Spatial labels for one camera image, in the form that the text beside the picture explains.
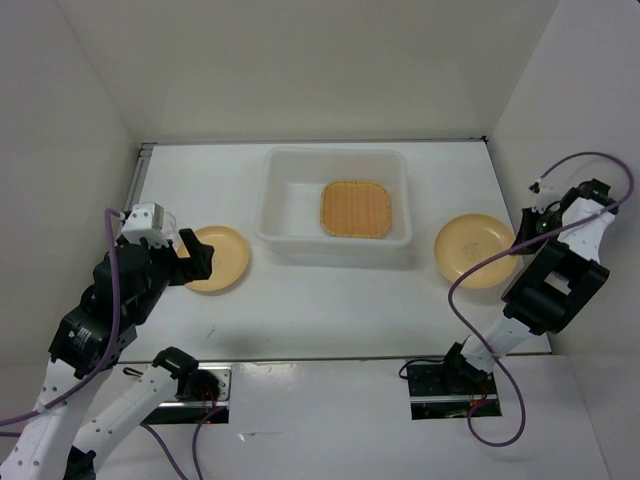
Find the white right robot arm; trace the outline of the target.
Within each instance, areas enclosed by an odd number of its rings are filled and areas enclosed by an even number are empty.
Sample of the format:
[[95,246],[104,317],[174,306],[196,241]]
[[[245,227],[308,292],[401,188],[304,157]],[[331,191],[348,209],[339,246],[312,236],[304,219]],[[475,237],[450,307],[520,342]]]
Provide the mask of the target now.
[[562,196],[540,183],[531,190],[541,198],[522,210],[514,246],[594,214],[599,217],[518,252],[532,259],[504,291],[502,316],[482,339],[471,335],[454,343],[438,369],[439,384],[450,393],[481,385],[496,361],[521,343],[562,331],[609,278],[599,247],[618,212],[617,207],[603,210],[614,204],[610,186],[591,179]]

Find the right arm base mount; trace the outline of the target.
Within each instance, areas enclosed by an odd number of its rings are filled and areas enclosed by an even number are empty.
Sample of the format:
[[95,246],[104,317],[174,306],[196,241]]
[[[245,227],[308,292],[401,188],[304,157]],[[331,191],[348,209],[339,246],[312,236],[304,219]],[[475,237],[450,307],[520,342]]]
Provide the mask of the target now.
[[398,376],[407,383],[413,420],[445,420],[502,415],[497,387],[492,375],[479,384],[448,377],[442,358],[406,361]]

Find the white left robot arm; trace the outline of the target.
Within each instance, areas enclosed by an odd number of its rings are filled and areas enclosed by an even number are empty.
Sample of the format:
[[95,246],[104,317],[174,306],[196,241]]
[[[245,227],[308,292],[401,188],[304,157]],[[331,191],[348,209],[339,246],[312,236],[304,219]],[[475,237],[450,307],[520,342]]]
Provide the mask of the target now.
[[179,232],[188,255],[110,239],[80,303],[60,322],[32,413],[1,464],[4,479],[93,479],[116,446],[170,396],[184,400],[211,381],[176,347],[158,353],[142,376],[101,414],[86,416],[120,355],[135,340],[169,286],[205,280],[214,249],[190,229]]

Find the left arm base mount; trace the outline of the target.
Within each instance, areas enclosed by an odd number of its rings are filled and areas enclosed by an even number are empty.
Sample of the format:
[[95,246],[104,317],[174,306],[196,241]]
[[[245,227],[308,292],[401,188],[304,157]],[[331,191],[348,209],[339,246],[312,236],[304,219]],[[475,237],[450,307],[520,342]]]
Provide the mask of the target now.
[[187,393],[171,394],[143,422],[156,425],[227,424],[232,365],[204,363]]

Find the yellow plastic plate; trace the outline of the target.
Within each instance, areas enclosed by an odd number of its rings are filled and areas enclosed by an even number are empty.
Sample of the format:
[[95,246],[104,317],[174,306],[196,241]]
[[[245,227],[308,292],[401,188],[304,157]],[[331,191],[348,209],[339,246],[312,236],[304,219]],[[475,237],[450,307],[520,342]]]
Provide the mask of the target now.
[[[515,240],[510,227],[485,214],[465,214],[451,219],[438,232],[434,256],[439,272],[450,282],[478,263],[510,248]],[[471,274],[461,284],[469,289],[485,289],[507,280],[518,259],[507,255]]]
[[218,294],[231,288],[245,274],[250,261],[247,240],[227,226],[206,226],[194,231],[203,245],[214,249],[212,274],[206,280],[189,282],[186,288],[202,294]]

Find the square woven bamboo tray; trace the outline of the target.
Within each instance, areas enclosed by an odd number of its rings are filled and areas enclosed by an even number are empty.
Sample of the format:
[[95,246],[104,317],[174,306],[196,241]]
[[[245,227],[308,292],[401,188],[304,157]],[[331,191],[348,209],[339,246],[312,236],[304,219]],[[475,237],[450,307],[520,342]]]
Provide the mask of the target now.
[[321,193],[320,225],[336,237],[382,238],[392,225],[390,193],[370,181],[331,182]]

